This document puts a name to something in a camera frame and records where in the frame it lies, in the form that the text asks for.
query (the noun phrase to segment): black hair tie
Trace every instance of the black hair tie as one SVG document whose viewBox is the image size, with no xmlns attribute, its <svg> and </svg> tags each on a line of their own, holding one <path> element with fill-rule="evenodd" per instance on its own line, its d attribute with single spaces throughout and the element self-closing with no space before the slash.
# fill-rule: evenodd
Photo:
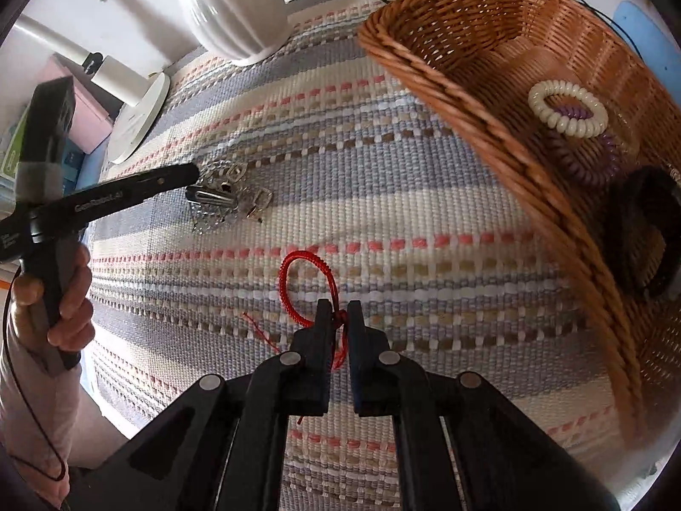
<svg viewBox="0 0 681 511">
<path fill-rule="evenodd" d="M 637 280 L 633 240 L 637 211 L 656 227 L 665 240 L 665 251 L 648 284 Z M 646 165 L 612 186 L 605 220 L 605 260 L 619 286 L 644 299 L 681 294 L 681 188 L 659 167 Z"/>
</svg>

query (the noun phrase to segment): silver screw head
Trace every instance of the silver screw head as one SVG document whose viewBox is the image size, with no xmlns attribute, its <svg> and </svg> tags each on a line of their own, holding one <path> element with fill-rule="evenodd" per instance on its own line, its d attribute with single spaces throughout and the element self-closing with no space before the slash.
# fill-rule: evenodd
<svg viewBox="0 0 681 511">
<path fill-rule="evenodd" d="M 384 365 L 397 365 L 400 362 L 400 354 L 396 351 L 384 351 L 379 356 L 379 361 Z"/>
<path fill-rule="evenodd" d="M 482 384 L 482 378 L 476 373 L 467 371 L 459 377 L 459 382 L 464 388 L 477 388 Z"/>
<path fill-rule="evenodd" d="M 199 386 L 207 392 L 215 390 L 220 386 L 220 377 L 218 375 L 206 375 L 199 381 Z"/>
<path fill-rule="evenodd" d="M 286 365 L 287 367 L 290 367 L 291 365 L 297 365 L 300 363 L 301 356 L 297 351 L 285 351 L 282 353 L 279 357 L 279 361 L 281 361 L 282 365 Z"/>
</svg>

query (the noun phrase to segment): white lamp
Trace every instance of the white lamp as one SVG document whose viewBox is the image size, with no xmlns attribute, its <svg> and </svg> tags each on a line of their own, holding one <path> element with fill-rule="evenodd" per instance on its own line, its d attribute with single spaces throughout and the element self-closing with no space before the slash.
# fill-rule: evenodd
<svg viewBox="0 0 681 511">
<path fill-rule="evenodd" d="M 107 156 L 116 164 L 128 159 L 161 111 L 168 96 L 170 78 L 165 73 L 158 73 L 145 79 L 113 57 L 88 52 L 26 15 L 20 16 L 14 27 L 79 64 L 88 74 L 94 73 L 91 80 L 95 84 L 125 102 L 109 137 Z"/>
</svg>

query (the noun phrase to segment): striped woven rug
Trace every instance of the striped woven rug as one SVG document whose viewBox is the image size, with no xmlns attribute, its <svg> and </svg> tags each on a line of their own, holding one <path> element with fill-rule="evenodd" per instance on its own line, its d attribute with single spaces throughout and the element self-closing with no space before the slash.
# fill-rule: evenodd
<svg viewBox="0 0 681 511">
<path fill-rule="evenodd" d="M 104 179 L 189 160 L 249 163 L 272 190 L 263 222 L 192 230 L 182 191 L 91 226 L 90 352 L 105 414 L 134 433 L 205 373 L 251 372 L 298 328 L 277 292 L 281 259 L 311 249 L 341 303 L 426 369 L 480 372 L 605 478 L 620 451 L 595 336 L 515 199 L 471 149 L 372 63 L 355 31 L 377 0 L 296 0 L 295 34 L 239 69 L 197 50 L 174 69 L 148 139 Z M 308 317 L 327 294 L 311 266 L 289 293 Z M 292 422 L 282 509 L 398 507 L 389 419 L 352 413 L 347 365 L 324 418 Z"/>
</svg>

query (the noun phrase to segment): brown woven basket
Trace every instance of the brown woven basket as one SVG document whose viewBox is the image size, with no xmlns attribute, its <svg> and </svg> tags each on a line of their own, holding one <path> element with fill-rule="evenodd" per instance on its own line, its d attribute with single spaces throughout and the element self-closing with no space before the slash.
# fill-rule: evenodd
<svg viewBox="0 0 681 511">
<path fill-rule="evenodd" d="M 583 189 L 554 165 L 527 94 L 542 80 L 576 82 L 607 107 L 609 129 L 631 149 L 628 167 L 681 169 L 670 95 L 574 0 L 395 0 L 367 19 L 359 41 L 518 198 L 598 333 L 624 438 L 659 432 L 680 401 L 680 308 L 619 290 L 601 254 L 607 191 Z M 585 162 L 592 153 L 581 149 Z"/>
</svg>

